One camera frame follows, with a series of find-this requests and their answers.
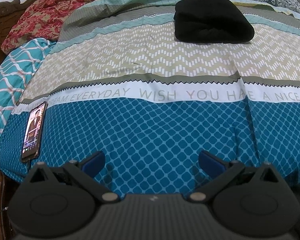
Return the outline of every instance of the phone screen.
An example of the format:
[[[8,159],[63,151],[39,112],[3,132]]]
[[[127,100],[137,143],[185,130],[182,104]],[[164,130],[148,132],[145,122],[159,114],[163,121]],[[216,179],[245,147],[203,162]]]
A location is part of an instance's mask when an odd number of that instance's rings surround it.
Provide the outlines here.
[[[26,135],[23,141],[21,160],[31,158],[32,155],[38,153],[46,104],[45,102],[30,112],[26,126]]]

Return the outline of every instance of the wooden bed frame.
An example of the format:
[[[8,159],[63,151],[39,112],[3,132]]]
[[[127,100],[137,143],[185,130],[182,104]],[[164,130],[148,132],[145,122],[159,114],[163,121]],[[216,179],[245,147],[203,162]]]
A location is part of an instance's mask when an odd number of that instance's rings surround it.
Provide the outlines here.
[[[11,28],[17,24],[21,15],[35,1],[36,0],[27,0],[24,3],[20,3],[20,0],[0,2],[0,47]],[[0,64],[5,57],[6,55],[0,48]],[[0,172],[0,210],[8,206],[9,201],[17,188],[18,183]],[[14,231],[9,223],[7,212],[0,212],[0,240],[12,239],[13,236]]]

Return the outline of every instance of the gray stripe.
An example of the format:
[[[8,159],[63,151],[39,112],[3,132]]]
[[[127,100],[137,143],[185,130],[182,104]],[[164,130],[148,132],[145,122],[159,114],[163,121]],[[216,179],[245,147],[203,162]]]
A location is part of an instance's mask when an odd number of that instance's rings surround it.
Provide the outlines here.
[[[300,20],[292,15],[253,7],[237,6],[243,14],[255,14],[272,21],[278,21],[300,29]]]
[[[87,15],[84,15],[84,17],[82,18],[78,18],[79,15],[71,15],[71,19],[68,18],[69,20],[66,20],[64,25],[62,26],[58,41],[69,41],[70,39],[75,38],[79,35],[92,32],[95,28],[104,28],[106,26],[118,24],[123,21],[135,20],[143,16],[152,16],[163,13],[174,13],[175,7],[152,6],[123,12],[111,17],[107,17],[106,14],[108,13],[104,13],[104,11],[106,11],[106,8],[104,8],[104,10],[102,11],[101,7],[99,6],[98,9],[94,12],[94,14],[91,13],[91,10],[92,8],[90,8],[90,11],[87,12]]]
[[[48,94],[43,94],[40,96],[37,96],[33,99],[23,99],[22,104],[30,104],[33,101],[47,97],[49,95],[53,95],[55,93],[58,93],[65,89],[71,89],[71,88],[79,88],[83,86],[93,86],[97,84],[101,85],[112,85],[112,84],[120,84],[123,82],[129,82],[129,81],[142,81],[142,82],[161,82],[162,84],[174,84],[174,83],[216,83],[216,84],[233,84],[234,82],[237,82],[239,79],[242,79],[243,83],[246,84],[257,84],[257,85],[265,85],[265,86],[274,86],[274,87],[287,87],[287,86],[293,86],[300,88],[300,81],[294,81],[294,80],[274,80],[274,79],[264,79],[261,77],[256,76],[250,76],[250,77],[241,77],[238,72],[234,73],[231,76],[195,76],[195,77],[188,77],[188,76],[179,76],[175,75],[172,77],[161,77],[157,76],[155,74],[146,73],[146,74],[132,74],[132,75],[124,75],[122,77],[117,78],[104,78],[104,79],[98,79],[93,81],[83,81],[83,82],[66,82],[62,84],[61,86],[57,87],[53,91],[51,91]]]

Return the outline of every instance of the silver screw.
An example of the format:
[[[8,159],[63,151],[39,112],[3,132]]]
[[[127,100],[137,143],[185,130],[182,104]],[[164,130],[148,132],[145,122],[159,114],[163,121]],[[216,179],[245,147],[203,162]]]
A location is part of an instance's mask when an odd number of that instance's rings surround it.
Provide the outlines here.
[[[201,193],[201,192],[194,192],[194,193],[191,193],[190,195],[190,198],[193,200],[193,201],[203,201],[206,199],[206,194],[204,193]]]
[[[111,202],[111,201],[117,200],[119,196],[116,193],[107,192],[107,193],[104,193],[101,197],[104,201]]]

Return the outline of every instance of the blue lattice pattern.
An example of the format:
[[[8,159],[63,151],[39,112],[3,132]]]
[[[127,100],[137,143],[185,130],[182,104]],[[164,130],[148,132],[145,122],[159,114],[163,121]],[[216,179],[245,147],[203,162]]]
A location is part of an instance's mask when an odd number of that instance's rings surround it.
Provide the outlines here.
[[[187,194],[209,179],[198,167],[201,149],[259,165],[247,106],[246,100],[156,104],[129,98],[56,105],[47,110],[39,160],[60,166],[103,150],[106,166],[95,179],[119,195]],[[17,173],[26,172],[19,156],[27,118],[11,116],[0,141],[0,168],[18,181]]]
[[[260,161],[270,161],[291,185],[300,183],[300,103],[249,101]]]

